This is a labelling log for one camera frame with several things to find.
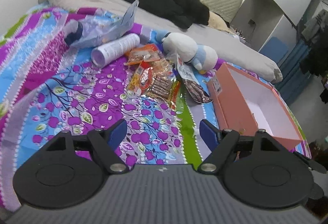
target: plush toy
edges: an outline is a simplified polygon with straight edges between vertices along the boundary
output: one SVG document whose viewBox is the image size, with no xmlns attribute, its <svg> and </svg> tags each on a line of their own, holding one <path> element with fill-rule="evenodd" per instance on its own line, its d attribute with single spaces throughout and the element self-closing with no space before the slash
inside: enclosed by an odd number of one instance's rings
<svg viewBox="0 0 328 224">
<path fill-rule="evenodd" d="M 207 72 L 213 69 L 218 60 L 213 48 L 197 44 L 182 33 L 160 31 L 156 35 L 156 40 L 163 43 L 165 53 L 178 53 L 183 62 L 192 64 L 198 71 Z"/>
</svg>

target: orange cardboard box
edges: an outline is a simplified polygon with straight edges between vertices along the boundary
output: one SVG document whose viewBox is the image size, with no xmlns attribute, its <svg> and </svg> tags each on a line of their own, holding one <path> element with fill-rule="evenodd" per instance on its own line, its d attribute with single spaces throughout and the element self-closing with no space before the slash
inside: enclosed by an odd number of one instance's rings
<svg viewBox="0 0 328 224">
<path fill-rule="evenodd" d="M 265 129 L 288 150 L 302 141 L 300 132 L 276 91 L 224 63 L 207 83 L 221 130 L 253 136 Z"/>
</svg>

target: colorful quilt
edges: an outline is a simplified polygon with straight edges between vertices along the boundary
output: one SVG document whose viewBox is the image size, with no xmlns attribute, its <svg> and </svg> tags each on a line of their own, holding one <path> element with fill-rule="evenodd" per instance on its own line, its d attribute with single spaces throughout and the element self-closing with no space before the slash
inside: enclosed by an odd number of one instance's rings
<svg viewBox="0 0 328 224">
<path fill-rule="evenodd" d="M 210 153 L 198 129 L 202 119 L 218 127 L 212 104 L 195 104 L 185 95 L 172 110 L 164 102 L 126 91 L 133 71 L 124 65 L 125 57 L 98 69 L 91 65 L 90 48 L 65 43 L 63 27 L 69 20 L 85 18 L 117 20 L 96 8 L 67 12 L 38 7 L 0 42 L 0 206 L 8 210 L 20 206 L 11 182 L 14 172 L 61 130 L 86 134 L 125 119 L 128 133 L 115 152 L 129 166 L 198 167 Z M 133 32 L 158 43 L 149 27 L 134 24 Z M 206 90 L 213 73 L 195 72 Z M 296 150 L 309 156 L 305 137 Z M 88 152 L 77 155 L 90 158 Z"/>
</svg>

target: white and blue plush toy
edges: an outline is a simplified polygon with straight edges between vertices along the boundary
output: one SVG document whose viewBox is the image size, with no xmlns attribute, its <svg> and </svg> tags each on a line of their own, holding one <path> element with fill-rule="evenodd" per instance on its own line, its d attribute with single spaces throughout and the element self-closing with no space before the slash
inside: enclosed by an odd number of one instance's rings
<svg viewBox="0 0 328 224">
<path fill-rule="evenodd" d="M 163 43 L 165 53 L 178 53 L 183 62 L 193 65 L 198 71 L 207 72 L 213 69 L 218 61 L 218 55 L 213 48 L 197 44 L 182 33 L 160 31 L 156 40 Z"/>
</svg>

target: beige cloth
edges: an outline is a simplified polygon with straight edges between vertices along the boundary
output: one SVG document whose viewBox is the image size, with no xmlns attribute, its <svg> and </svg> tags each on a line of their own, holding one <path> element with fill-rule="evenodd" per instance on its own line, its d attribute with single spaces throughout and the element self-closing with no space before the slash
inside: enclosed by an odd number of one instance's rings
<svg viewBox="0 0 328 224">
<path fill-rule="evenodd" d="M 80 7 L 99 7 L 117 15 L 124 15 L 129 3 L 123 0 L 48 0 L 52 6 L 66 10 L 77 10 Z M 193 38 L 198 44 L 212 47 L 218 57 L 241 66 L 251 72 L 255 72 L 267 81 L 280 82 L 282 74 L 277 64 L 271 59 L 261 55 L 253 49 L 245 46 L 231 35 L 214 30 L 209 27 L 193 24 L 187 31 L 181 31 L 169 20 L 138 8 L 135 22 L 147 25 L 158 30 L 181 32 Z"/>
<path fill-rule="evenodd" d="M 235 35 L 234 32 L 232 32 L 228 26 L 226 25 L 223 18 L 221 18 L 219 15 L 216 15 L 214 12 L 210 11 L 210 18 L 208 20 L 208 26 L 222 32 L 227 32 L 232 35 Z"/>
</svg>

